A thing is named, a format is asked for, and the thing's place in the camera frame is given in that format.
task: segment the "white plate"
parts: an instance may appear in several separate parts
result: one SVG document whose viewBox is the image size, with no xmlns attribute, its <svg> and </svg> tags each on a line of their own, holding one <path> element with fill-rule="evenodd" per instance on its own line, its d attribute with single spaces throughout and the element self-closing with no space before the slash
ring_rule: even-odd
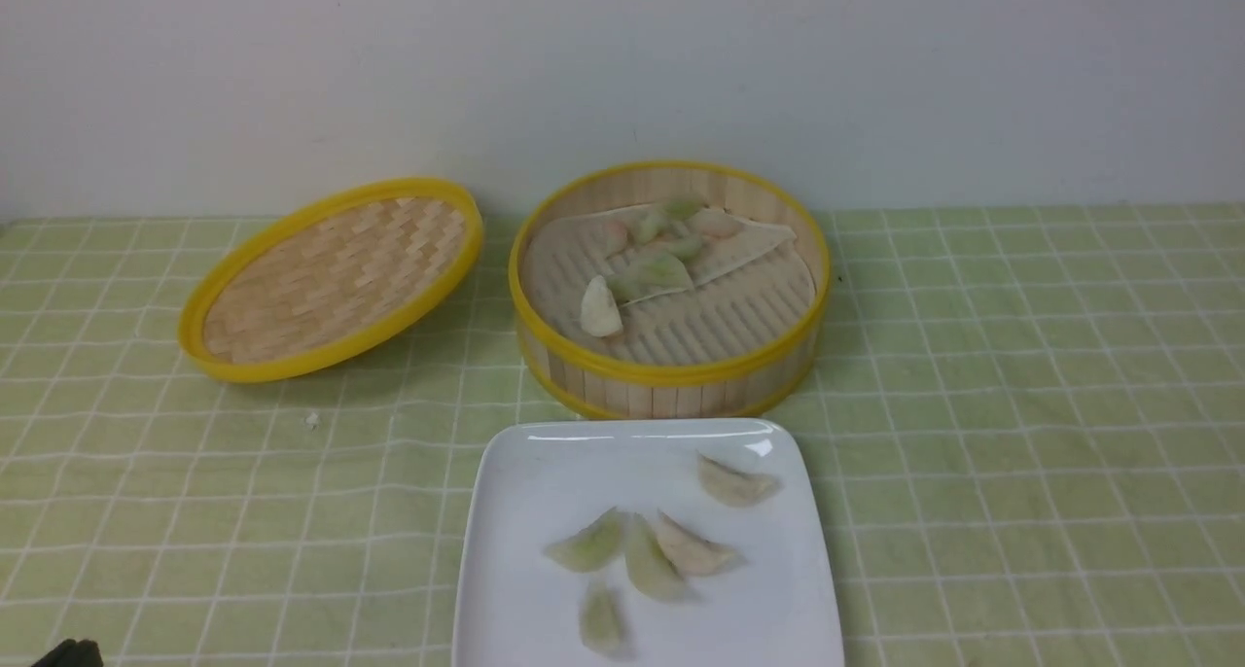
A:
<svg viewBox="0 0 1245 667">
<path fill-rule="evenodd" d="M 696 453 L 782 479 L 751 509 L 700 488 Z M 791 433 L 761 419 L 566 422 L 510 427 L 488 444 L 467 521 L 454 667 L 609 665 L 579 641 L 589 575 L 543 554 L 610 506 L 660 508 L 745 564 L 688 582 L 662 605 L 631 587 L 621 557 L 599 575 L 615 590 L 636 666 L 842 667 L 838 605 L 804 462 Z"/>
</svg>

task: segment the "bamboo steamer lid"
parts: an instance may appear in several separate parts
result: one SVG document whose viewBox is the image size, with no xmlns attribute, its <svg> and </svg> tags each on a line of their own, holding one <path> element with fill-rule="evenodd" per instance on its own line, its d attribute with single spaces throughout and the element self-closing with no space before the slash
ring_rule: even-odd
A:
<svg viewBox="0 0 1245 667">
<path fill-rule="evenodd" d="M 346 361 L 435 309 L 479 256 L 483 223 L 448 180 L 335 194 L 264 229 L 204 278 L 182 348 L 209 376 L 266 382 Z"/>
</svg>

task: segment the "white wall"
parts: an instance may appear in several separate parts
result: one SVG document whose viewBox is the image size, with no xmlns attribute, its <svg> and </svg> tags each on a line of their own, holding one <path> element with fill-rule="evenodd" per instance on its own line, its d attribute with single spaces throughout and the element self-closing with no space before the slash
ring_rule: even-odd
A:
<svg viewBox="0 0 1245 667">
<path fill-rule="evenodd" d="M 1245 198 L 1245 0 L 0 0 L 0 203 L 528 209 L 635 158 L 813 207 Z"/>
</svg>

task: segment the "yellow rim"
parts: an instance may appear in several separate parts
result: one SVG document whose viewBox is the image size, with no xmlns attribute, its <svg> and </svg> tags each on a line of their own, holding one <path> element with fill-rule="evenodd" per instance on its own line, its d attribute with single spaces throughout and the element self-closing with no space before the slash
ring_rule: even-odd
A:
<svg viewBox="0 0 1245 667">
<path fill-rule="evenodd" d="M 356 331 L 344 340 L 280 361 L 227 362 L 208 352 L 207 345 L 203 343 L 203 322 L 207 320 L 208 310 L 212 309 L 225 286 L 242 273 L 242 269 L 245 269 L 278 243 L 288 240 L 294 234 L 301 233 L 303 229 L 329 218 L 329 215 L 336 215 L 337 212 L 365 205 L 365 203 L 391 200 L 391 198 L 436 198 L 451 203 L 467 219 L 467 238 L 462 253 L 449 264 L 444 275 L 428 286 L 423 295 L 402 305 L 401 309 L 396 309 L 366 330 Z M 481 220 L 474 198 L 462 185 L 449 183 L 449 180 L 392 179 L 347 189 L 347 192 L 332 194 L 332 197 L 324 198 L 314 205 L 304 207 L 303 210 L 298 210 L 293 215 L 276 220 L 270 228 L 230 251 L 199 282 L 190 299 L 187 300 L 186 307 L 182 309 L 181 322 L 178 322 L 177 338 L 187 356 L 190 356 L 207 375 L 233 383 L 280 381 L 327 368 L 392 338 L 401 330 L 407 329 L 425 314 L 432 311 L 432 307 L 439 305 L 441 300 L 444 300 L 454 290 L 454 286 L 458 286 L 458 282 L 462 282 L 463 278 L 467 276 L 472 264 L 476 264 L 479 258 L 483 241 L 484 223 Z"/>
<path fill-rule="evenodd" d="M 797 342 L 799 342 L 810 329 L 814 329 L 818 321 L 822 319 L 822 312 L 825 309 L 825 301 L 830 291 L 830 250 L 825 245 L 825 240 L 822 238 L 820 233 L 815 234 L 817 238 L 817 250 L 822 259 L 820 276 L 823 280 L 822 285 L 817 289 L 817 295 L 813 297 L 813 306 L 801 321 L 797 322 L 796 327 L 787 331 L 782 337 L 773 340 L 768 345 L 751 352 L 743 353 L 735 358 L 718 362 L 703 362 L 698 366 L 646 366 L 640 362 L 620 361 L 618 358 L 610 358 L 604 356 L 604 353 L 596 353 L 589 351 L 568 340 L 566 337 L 559 335 L 552 326 L 547 325 L 544 320 L 537 314 L 532 304 L 528 302 L 525 295 L 523 295 L 523 286 L 519 282 L 519 254 L 520 249 L 527 243 L 528 234 L 532 234 L 532 228 L 539 215 L 544 214 L 553 203 L 565 197 L 566 193 L 574 192 L 574 189 L 581 188 L 584 184 L 590 184 L 593 180 L 600 179 L 604 175 L 618 174 L 618 172 L 631 172 L 636 169 L 652 169 L 654 167 L 665 167 L 665 169 L 698 169 L 705 172 L 718 172 L 718 174 L 733 175 L 737 179 L 749 180 L 752 184 L 762 185 L 762 188 L 768 189 L 773 193 L 776 198 L 787 203 L 792 210 L 796 210 L 797 215 L 801 215 L 813 228 L 819 228 L 817 220 L 813 215 L 809 215 L 801 203 L 796 202 L 796 198 L 791 198 L 789 194 L 779 189 L 778 185 L 771 184 L 769 180 L 759 178 L 759 175 L 748 174 L 748 172 L 740 172 L 737 169 L 731 169 L 730 167 L 720 167 L 716 163 L 702 163 L 702 162 L 681 162 L 681 161 L 656 161 L 656 162 L 636 162 L 636 163 L 624 163 L 621 167 L 610 167 L 610 169 L 604 169 L 595 172 L 591 175 L 584 175 L 584 178 L 573 180 L 570 184 L 563 185 L 552 197 L 548 197 L 545 202 L 538 207 L 535 212 L 519 228 L 518 236 L 514 238 L 514 245 L 510 248 L 510 260 L 508 269 L 508 281 L 510 285 L 510 297 L 514 300 L 515 312 L 524 322 L 524 325 L 532 331 L 537 340 L 547 345 L 552 353 L 560 357 L 563 361 L 574 362 L 575 366 L 591 371 L 598 376 L 605 376 L 605 378 L 614 381 L 622 381 L 636 385 L 652 385 L 652 387 L 693 387 L 693 385 L 712 383 L 721 380 L 736 378 L 736 376 L 743 376 L 758 367 L 766 365 L 766 362 L 772 362 L 783 353 L 791 351 Z"/>
<path fill-rule="evenodd" d="M 542 371 L 538 371 L 533 367 L 534 361 L 532 357 L 532 352 L 529 351 L 528 345 L 523 343 L 523 340 L 519 340 L 519 352 L 523 353 L 523 360 L 528 362 L 528 373 L 530 373 L 533 378 L 535 378 L 537 382 L 540 383 L 540 387 L 543 387 L 545 392 L 552 393 L 553 398 L 560 402 L 560 404 L 564 406 L 566 409 L 570 409 L 579 416 L 586 416 L 588 419 L 626 419 L 626 416 L 618 414 L 608 409 L 601 409 L 600 407 L 596 407 L 594 404 L 589 404 L 588 402 L 584 402 L 578 397 L 573 396 L 573 393 L 569 393 L 558 387 L 552 380 L 547 378 L 547 376 L 542 373 Z M 809 358 L 808 362 L 806 362 L 806 365 L 801 366 L 799 373 L 797 373 L 796 377 L 792 378 L 789 383 L 783 383 L 782 388 L 778 388 L 777 392 L 774 392 L 769 397 L 766 397 L 766 399 L 757 402 L 757 404 L 752 407 L 745 407 L 743 409 L 737 412 L 715 416 L 715 418 L 730 419 L 733 418 L 733 416 L 761 416 L 773 409 L 774 407 L 778 406 L 778 402 L 787 399 L 787 397 L 789 397 L 792 392 L 796 392 L 796 388 L 799 387 L 799 383 L 802 383 L 806 376 L 808 376 L 808 372 L 813 370 L 814 361 L 817 361 L 815 357 Z"/>
</svg>

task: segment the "black object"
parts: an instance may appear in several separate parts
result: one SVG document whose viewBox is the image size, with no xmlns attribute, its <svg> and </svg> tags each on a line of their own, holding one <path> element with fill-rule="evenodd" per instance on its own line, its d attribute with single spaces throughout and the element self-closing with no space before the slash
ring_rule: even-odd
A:
<svg viewBox="0 0 1245 667">
<path fill-rule="evenodd" d="M 103 657 L 95 641 L 71 638 L 52 648 L 31 667 L 103 667 Z"/>
</svg>

